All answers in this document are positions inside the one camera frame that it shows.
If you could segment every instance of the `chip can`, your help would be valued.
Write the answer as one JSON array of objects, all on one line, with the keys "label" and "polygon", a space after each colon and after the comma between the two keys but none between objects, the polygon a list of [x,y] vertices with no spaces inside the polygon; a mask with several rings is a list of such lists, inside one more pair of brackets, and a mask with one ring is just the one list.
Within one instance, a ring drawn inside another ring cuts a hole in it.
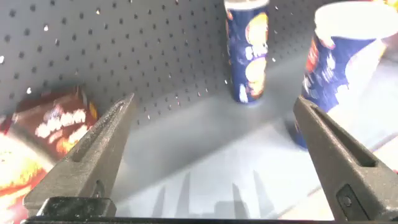
[{"label": "chip can", "polygon": [[233,98],[257,101],[264,92],[269,0],[225,0]]}]

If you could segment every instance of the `gray pegboard wall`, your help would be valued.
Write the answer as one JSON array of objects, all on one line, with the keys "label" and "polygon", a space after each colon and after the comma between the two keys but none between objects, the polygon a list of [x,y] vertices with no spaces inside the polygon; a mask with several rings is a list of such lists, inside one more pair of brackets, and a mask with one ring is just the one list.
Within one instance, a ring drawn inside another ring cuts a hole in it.
[{"label": "gray pegboard wall", "polygon": [[[269,67],[308,50],[315,9],[271,1]],[[28,94],[83,83],[100,111],[136,93],[144,124],[226,88],[222,0],[0,3],[0,113]]]}]

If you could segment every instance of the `cup lid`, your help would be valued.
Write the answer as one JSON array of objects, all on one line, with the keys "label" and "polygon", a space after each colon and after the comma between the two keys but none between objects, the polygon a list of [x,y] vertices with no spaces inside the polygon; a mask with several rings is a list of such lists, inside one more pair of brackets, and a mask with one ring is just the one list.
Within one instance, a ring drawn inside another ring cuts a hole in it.
[{"label": "cup lid", "polygon": [[380,2],[327,4],[315,13],[316,33],[349,39],[381,39],[398,32],[398,13]]},{"label": "cup lid", "polygon": [[269,0],[224,0],[225,8],[234,10],[250,10],[266,6]]}]

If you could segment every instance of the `can label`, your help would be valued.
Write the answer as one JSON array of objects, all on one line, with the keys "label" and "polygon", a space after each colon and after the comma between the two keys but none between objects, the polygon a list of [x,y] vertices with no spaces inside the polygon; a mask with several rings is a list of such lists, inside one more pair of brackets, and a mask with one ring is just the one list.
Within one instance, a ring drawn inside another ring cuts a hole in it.
[{"label": "can label", "polygon": [[234,99],[250,103],[264,92],[268,53],[267,6],[251,10],[227,10],[229,63]]},{"label": "can label", "polygon": [[362,94],[386,46],[379,39],[353,40],[315,35],[302,95],[329,112]]}]

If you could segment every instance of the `blue cylindrical container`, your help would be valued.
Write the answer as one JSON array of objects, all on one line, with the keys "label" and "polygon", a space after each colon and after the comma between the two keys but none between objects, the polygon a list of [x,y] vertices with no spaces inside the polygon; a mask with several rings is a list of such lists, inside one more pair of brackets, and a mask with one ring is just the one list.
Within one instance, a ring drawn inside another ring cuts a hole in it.
[{"label": "blue cylindrical container", "polygon": [[384,4],[346,1],[319,8],[315,23],[302,95],[346,126],[353,118],[342,106],[352,105],[371,81],[386,49],[382,39],[398,32],[398,14]]},{"label": "blue cylindrical container", "polygon": [[269,0],[225,0],[233,97],[252,103],[264,92]]}]

